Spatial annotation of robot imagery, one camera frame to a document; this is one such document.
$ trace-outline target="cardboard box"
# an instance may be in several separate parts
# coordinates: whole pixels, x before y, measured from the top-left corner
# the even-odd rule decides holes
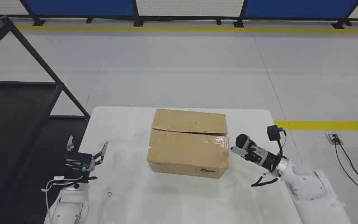
[[[154,172],[220,178],[229,165],[224,114],[157,109],[147,161]]]

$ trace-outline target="gray floor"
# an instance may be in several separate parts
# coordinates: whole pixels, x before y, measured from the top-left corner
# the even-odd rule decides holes
[[[100,105],[235,108],[267,109],[275,120],[358,120],[356,34],[23,33],[90,113]],[[1,40],[0,52],[0,81],[51,81],[13,36]],[[61,96],[53,114],[81,113]],[[358,166],[357,133],[339,134]],[[326,172],[358,223],[357,186],[324,131],[291,131],[285,154]]]

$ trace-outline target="yellow floor line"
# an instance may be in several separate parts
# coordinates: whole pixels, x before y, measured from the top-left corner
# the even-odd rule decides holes
[[[358,34],[358,30],[235,28],[235,27],[133,27],[133,26],[18,26],[20,30],[36,31],[201,31],[201,32],[285,32],[307,34]]]
[[[287,130],[358,130],[358,122],[276,120],[274,123]]]

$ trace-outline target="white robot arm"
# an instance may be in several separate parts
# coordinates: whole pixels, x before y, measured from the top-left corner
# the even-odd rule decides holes
[[[245,134],[237,137],[231,150],[245,160],[266,168],[275,177],[273,181],[266,183],[260,183],[260,178],[252,186],[270,184],[277,178],[285,182],[303,224],[352,223],[344,210],[344,203],[340,202],[323,172],[303,165],[294,166],[288,158],[258,147]]]
[[[88,193],[90,189],[90,180],[96,179],[95,176],[89,177],[90,172],[95,170],[95,166],[103,163],[107,151],[108,142],[106,142],[99,153],[92,156],[86,153],[77,152],[73,138],[70,137],[65,158],[65,166],[68,168],[68,176],[75,179],[65,179],[56,177],[48,182],[46,189],[46,205],[48,212],[45,217],[45,224],[85,224],[89,205]],[[52,185],[61,185],[63,188],[59,192],[57,199],[49,208],[47,192]]]

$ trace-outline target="electrical outlet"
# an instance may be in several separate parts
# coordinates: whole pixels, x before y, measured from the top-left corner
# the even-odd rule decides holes
[[[327,136],[327,139],[328,139],[328,141],[329,141],[330,144],[335,144],[335,142],[333,141],[333,139],[335,138],[335,136],[338,136],[339,140],[341,141],[341,145],[343,145],[342,138],[341,138],[341,136],[340,136],[339,134],[326,132],[326,136]]]

